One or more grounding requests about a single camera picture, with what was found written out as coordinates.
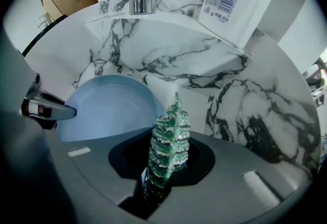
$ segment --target marble countertop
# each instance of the marble countertop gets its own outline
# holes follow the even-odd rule
[[[26,56],[41,87],[67,99],[90,78],[141,77],[167,108],[179,91],[191,130],[245,146],[296,190],[318,167],[320,132],[296,66],[256,30],[243,50],[197,22],[202,0],[156,0],[157,12],[128,14],[107,0],[63,20]]]

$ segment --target green glittery tree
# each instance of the green glittery tree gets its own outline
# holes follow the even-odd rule
[[[144,198],[152,209],[163,201],[166,184],[174,171],[186,167],[189,158],[189,115],[181,109],[176,93],[176,103],[171,105],[153,124],[148,167],[144,182]]]

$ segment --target blue plate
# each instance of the blue plate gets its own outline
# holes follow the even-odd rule
[[[144,84],[123,75],[90,79],[77,88],[66,105],[77,110],[58,122],[61,141],[81,141],[152,127],[164,108]]]

